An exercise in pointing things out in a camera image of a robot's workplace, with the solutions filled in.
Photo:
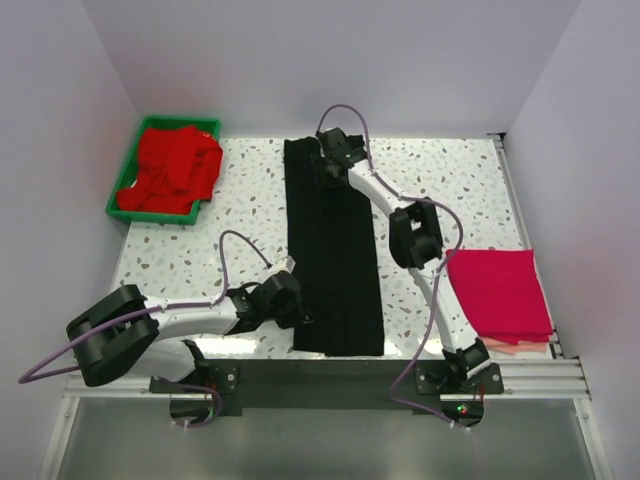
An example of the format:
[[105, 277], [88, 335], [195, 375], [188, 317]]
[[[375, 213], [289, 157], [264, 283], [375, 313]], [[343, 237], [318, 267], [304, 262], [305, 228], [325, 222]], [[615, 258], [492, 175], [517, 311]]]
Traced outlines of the black t shirt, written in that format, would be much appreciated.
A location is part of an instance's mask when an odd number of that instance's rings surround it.
[[288, 253], [311, 317], [295, 327], [293, 347], [380, 356], [385, 333], [371, 204], [348, 186], [320, 189], [313, 165], [319, 157], [312, 137], [284, 143]]

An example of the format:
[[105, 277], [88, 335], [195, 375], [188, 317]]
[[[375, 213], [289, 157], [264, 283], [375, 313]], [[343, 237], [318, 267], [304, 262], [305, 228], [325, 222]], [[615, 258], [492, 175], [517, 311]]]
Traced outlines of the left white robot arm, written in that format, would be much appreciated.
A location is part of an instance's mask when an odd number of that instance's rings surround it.
[[251, 333], [269, 321], [280, 329], [314, 321], [300, 282], [287, 270], [210, 299], [160, 298], [124, 285], [72, 320], [66, 334], [88, 387], [127, 374], [178, 382], [204, 363], [191, 337]]

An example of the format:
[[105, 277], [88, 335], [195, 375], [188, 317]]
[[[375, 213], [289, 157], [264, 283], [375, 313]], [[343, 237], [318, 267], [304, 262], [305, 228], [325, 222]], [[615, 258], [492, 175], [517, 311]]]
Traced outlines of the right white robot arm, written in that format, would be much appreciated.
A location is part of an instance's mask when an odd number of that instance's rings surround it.
[[490, 365], [487, 348], [472, 327], [447, 274], [453, 259], [444, 247], [438, 211], [444, 205], [400, 191], [380, 173], [365, 146], [350, 143], [339, 128], [316, 132], [314, 161], [321, 188], [349, 187], [364, 195], [388, 219], [388, 248], [396, 265], [408, 271], [428, 301], [442, 345], [445, 382], [462, 384]]

